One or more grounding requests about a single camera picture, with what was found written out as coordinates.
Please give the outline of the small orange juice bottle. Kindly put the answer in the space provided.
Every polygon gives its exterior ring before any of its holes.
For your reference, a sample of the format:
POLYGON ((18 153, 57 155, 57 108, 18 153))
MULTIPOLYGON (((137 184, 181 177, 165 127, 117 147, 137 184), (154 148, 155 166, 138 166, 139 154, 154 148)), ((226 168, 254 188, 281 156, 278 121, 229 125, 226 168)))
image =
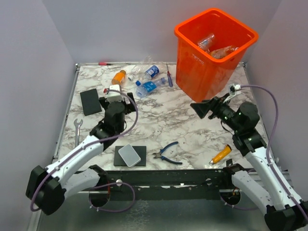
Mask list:
POLYGON ((124 83, 125 78, 126 78, 126 71, 120 70, 118 73, 115 74, 111 83, 112 83, 112 85, 120 85, 121 86, 124 83))

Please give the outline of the tall orange label bottle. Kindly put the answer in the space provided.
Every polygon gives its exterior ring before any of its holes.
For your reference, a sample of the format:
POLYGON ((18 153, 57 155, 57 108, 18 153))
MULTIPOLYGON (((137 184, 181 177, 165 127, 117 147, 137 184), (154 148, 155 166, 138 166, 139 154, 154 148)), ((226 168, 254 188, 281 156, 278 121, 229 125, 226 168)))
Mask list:
POLYGON ((209 55, 211 57, 215 58, 215 59, 222 59, 222 58, 226 57, 227 55, 231 54, 232 52, 234 52, 238 49, 239 49, 239 47, 230 45, 230 46, 227 46, 227 47, 224 47, 224 48, 220 48, 220 49, 211 51, 209 53, 209 55))

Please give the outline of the clear plastic cup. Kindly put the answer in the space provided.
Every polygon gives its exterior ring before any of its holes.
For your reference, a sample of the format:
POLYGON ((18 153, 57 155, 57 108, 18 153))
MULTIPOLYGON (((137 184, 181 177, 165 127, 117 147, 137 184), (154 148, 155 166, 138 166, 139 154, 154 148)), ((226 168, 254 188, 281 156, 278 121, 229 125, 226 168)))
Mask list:
POLYGON ((197 42, 197 45, 200 49, 207 51, 215 43, 215 35, 210 33, 205 38, 197 42))

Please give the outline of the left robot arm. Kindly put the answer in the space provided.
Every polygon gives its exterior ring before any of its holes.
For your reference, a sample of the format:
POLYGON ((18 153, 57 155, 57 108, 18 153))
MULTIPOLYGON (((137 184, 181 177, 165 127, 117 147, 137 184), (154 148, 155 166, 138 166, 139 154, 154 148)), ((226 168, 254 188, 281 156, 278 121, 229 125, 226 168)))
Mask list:
POLYGON ((106 177, 100 167, 89 167, 81 173, 78 170, 134 128, 124 129, 125 116, 139 112, 133 94, 117 91, 120 98, 112 101, 110 95, 113 92, 108 89, 106 96, 101 98, 104 118, 84 141, 56 162, 32 169, 26 188, 32 212, 41 210, 45 215, 51 215, 71 195, 88 188, 101 190, 105 187, 106 177))

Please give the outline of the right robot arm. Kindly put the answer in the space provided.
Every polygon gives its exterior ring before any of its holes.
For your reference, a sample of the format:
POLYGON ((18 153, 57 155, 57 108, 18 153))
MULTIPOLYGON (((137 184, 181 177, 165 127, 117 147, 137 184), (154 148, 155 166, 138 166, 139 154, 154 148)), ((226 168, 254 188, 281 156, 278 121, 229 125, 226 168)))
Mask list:
POLYGON ((228 95, 214 97, 200 103, 191 103, 192 109, 203 119, 218 118, 234 134, 234 146, 252 165, 260 177, 256 182, 241 165, 225 167, 221 183, 226 188, 237 187, 258 207, 271 231, 295 231, 308 224, 308 203, 298 195, 267 152, 267 144, 256 130, 260 120, 256 105, 242 103, 237 111, 225 102, 228 95))

